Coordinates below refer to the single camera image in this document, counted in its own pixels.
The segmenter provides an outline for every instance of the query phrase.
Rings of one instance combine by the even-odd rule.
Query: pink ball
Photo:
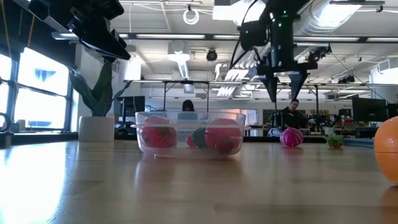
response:
[[[279,137],[280,143],[285,146],[295,147],[303,143],[304,136],[301,131],[295,128],[287,128]]]

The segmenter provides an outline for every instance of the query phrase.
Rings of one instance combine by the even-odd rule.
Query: potted plant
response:
[[[328,144],[329,147],[340,148],[343,145],[343,136],[337,135],[336,133],[329,134],[326,140],[326,144]]]
[[[73,88],[81,95],[84,104],[89,107],[92,116],[80,117],[79,141],[108,142],[114,140],[114,119],[107,118],[106,114],[112,107],[112,102],[121,96],[132,81],[113,96],[112,90],[112,63],[105,62],[93,89],[79,73],[71,71],[69,79]]]

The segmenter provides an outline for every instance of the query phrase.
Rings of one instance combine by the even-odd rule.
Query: glass window pane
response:
[[[19,63],[18,82],[66,96],[68,68],[48,57],[25,48]]]
[[[11,58],[0,55],[0,77],[4,80],[10,80],[12,62]]]
[[[63,128],[67,101],[21,88],[15,108],[15,120],[26,120],[26,127]]]
[[[7,111],[7,102],[8,102],[8,85],[1,84],[0,85],[0,112],[5,113]],[[0,127],[2,127],[4,123],[4,118],[0,116]]]

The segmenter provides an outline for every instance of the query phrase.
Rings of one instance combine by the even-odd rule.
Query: clear plastic bowl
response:
[[[246,115],[239,113],[136,113],[140,150],[162,157],[234,155],[241,150],[245,122]]]

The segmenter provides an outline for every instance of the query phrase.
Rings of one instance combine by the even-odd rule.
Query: table surface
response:
[[[368,148],[245,143],[217,161],[56,142],[0,158],[0,223],[398,223],[398,188]]]

